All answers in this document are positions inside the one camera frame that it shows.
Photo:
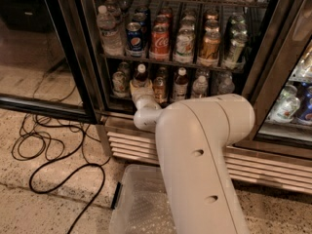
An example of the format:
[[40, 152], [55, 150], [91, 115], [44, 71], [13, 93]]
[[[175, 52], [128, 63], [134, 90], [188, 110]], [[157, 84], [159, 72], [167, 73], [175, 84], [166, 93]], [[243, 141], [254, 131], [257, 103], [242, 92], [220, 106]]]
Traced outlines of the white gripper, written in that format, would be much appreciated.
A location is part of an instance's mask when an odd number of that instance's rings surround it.
[[141, 90], [139, 90], [139, 87], [134, 83], [134, 80], [131, 80], [130, 93], [133, 96], [133, 102], [137, 110], [141, 110], [142, 108], [160, 109], [160, 105], [155, 100], [153, 84], [150, 79], [146, 81]]

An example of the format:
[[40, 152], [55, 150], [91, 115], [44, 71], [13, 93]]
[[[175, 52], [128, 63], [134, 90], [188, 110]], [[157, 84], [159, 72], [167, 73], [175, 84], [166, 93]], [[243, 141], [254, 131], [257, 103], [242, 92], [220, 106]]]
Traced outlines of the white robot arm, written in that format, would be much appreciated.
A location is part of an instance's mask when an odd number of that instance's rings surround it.
[[254, 109], [236, 94], [161, 108], [150, 87], [131, 87], [135, 126], [155, 134], [177, 234], [250, 234], [223, 157], [247, 137]]

